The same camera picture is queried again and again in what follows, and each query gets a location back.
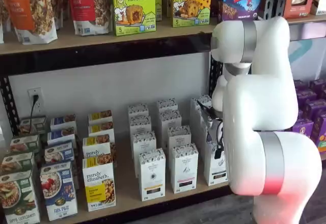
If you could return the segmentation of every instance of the granola bowl image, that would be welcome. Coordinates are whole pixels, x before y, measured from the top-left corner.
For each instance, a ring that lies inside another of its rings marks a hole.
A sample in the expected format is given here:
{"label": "granola bowl image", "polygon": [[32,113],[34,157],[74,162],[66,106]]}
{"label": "granola bowl image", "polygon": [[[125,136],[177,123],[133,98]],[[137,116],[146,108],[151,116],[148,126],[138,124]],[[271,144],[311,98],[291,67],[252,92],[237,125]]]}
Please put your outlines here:
{"label": "granola bowl image", "polygon": [[45,199],[51,199],[61,189],[61,177],[58,173],[50,173],[41,176],[42,190]]}
{"label": "granola bowl image", "polygon": [[21,197],[21,191],[17,182],[7,182],[0,184],[0,199],[4,209],[15,206]]}

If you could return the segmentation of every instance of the snack bag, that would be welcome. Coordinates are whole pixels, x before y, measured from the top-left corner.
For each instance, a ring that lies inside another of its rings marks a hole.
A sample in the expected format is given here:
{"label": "snack bag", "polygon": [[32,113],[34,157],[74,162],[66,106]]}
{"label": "snack bag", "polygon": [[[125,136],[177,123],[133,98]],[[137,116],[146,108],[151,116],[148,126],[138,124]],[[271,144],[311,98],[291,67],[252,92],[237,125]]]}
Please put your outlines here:
{"label": "snack bag", "polygon": [[57,39],[51,0],[5,0],[18,40],[44,44]]}
{"label": "snack bag", "polygon": [[112,0],[69,0],[75,34],[106,34],[112,31]]}
{"label": "snack bag", "polygon": [[156,30],[155,0],[114,0],[117,36]]}

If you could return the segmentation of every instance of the yellow label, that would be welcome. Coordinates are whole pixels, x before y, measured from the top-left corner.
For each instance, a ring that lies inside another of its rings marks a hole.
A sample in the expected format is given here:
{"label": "yellow label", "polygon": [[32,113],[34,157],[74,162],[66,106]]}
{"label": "yellow label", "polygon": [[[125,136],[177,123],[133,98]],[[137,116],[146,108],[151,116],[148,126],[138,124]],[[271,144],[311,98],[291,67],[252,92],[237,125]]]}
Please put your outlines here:
{"label": "yellow label", "polygon": [[85,187],[87,203],[105,201],[105,184]]}

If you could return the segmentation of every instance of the bobo's apple pie box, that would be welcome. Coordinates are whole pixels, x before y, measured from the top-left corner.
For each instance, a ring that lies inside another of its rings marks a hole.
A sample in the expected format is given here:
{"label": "bobo's apple pie box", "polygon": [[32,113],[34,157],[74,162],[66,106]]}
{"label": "bobo's apple pie box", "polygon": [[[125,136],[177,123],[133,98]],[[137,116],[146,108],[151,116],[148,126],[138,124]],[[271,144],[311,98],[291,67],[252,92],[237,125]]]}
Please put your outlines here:
{"label": "bobo's apple pie box", "polygon": [[117,36],[156,30],[155,0],[113,0]]}

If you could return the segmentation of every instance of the electrical outlet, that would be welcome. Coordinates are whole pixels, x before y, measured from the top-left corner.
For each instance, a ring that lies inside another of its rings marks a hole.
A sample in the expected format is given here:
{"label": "electrical outlet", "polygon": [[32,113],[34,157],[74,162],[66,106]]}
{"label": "electrical outlet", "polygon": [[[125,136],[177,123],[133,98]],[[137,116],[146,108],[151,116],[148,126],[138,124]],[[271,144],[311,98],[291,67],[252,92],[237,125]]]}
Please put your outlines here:
{"label": "electrical outlet", "polygon": [[31,88],[27,90],[30,98],[31,107],[33,106],[33,96],[39,95],[39,99],[34,105],[33,116],[43,116],[45,115],[44,100],[41,88]]}

